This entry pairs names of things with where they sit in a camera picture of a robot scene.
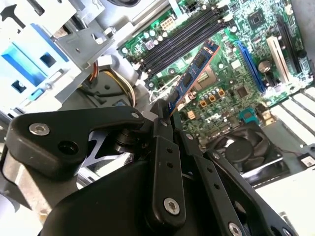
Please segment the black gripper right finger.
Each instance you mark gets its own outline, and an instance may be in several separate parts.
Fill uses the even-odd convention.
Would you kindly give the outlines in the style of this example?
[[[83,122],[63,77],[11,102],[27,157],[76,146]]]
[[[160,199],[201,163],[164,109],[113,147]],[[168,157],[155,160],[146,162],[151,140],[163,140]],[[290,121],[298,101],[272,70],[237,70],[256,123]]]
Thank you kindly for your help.
[[[202,153],[196,138],[183,131],[180,115],[171,118],[175,140],[193,178],[202,184],[220,236],[293,236],[294,230],[218,152]]]

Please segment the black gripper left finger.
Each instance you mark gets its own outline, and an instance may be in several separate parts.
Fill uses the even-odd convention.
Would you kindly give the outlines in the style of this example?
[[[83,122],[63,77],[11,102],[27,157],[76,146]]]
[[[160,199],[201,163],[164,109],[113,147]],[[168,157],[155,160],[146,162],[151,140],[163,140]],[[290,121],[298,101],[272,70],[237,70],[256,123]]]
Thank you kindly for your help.
[[[148,113],[115,106],[21,115],[6,136],[5,178],[44,225],[58,203],[81,190],[79,170],[99,151],[130,153],[132,164],[148,158],[154,137],[174,141],[173,134],[164,101]]]

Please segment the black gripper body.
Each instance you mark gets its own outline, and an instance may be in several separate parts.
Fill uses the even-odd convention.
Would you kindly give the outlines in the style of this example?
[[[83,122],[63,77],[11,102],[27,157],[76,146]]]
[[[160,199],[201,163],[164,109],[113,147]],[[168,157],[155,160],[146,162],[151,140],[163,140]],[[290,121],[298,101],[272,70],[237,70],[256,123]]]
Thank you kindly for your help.
[[[66,197],[43,236],[219,236],[202,184],[179,142],[156,136],[146,160]]]

